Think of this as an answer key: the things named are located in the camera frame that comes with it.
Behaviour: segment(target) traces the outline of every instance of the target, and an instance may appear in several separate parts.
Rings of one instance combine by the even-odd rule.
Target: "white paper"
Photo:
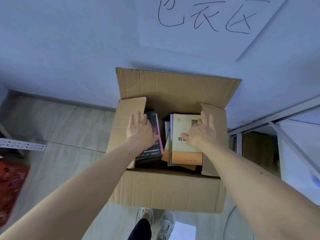
[[[169,240],[195,240],[196,231],[197,228],[195,226],[176,222]]]
[[[320,125],[285,120],[281,128],[320,166]],[[281,178],[300,193],[320,206],[320,185],[309,168],[278,135]]]
[[[285,0],[136,0],[140,44],[236,60]]]

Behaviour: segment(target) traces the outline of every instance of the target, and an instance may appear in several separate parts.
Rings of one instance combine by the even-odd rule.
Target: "shoe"
[[[158,238],[162,240],[168,240],[174,229],[176,223],[174,213],[170,210],[165,210],[160,218],[160,230],[158,232]]]
[[[154,217],[153,217],[153,210],[149,208],[140,208],[140,219],[142,218],[143,214],[148,213],[151,215],[151,225],[153,223]]]

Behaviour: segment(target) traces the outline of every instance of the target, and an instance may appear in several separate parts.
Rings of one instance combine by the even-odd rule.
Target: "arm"
[[[205,153],[217,169],[235,204],[263,239],[318,239],[320,209],[304,195],[257,164],[219,144],[214,119],[204,112],[188,144]]]
[[[141,122],[139,113],[136,122],[131,115],[127,140],[121,146],[44,198],[0,235],[0,240],[81,240],[129,164],[158,139],[146,114]]]

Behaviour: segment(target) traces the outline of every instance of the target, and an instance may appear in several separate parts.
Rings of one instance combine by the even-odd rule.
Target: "left hand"
[[[138,112],[136,118],[134,115],[130,115],[129,125],[127,128],[127,139],[134,139],[135,143],[141,146],[142,150],[151,147],[160,135],[153,135],[150,121],[147,119],[147,115],[144,114],[141,120],[141,113]]]

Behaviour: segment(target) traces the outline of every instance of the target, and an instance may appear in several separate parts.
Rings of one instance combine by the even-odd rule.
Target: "floor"
[[[44,152],[28,151],[30,173],[6,230],[39,201],[73,175],[95,163],[106,151],[114,112],[19,96],[7,106],[0,122],[17,140],[47,145]],[[227,195],[223,214],[176,212],[176,220],[197,227],[196,239],[222,240],[234,207]],[[107,203],[83,239],[126,240],[139,208]],[[228,220],[225,240],[251,240],[254,233],[236,208]]]

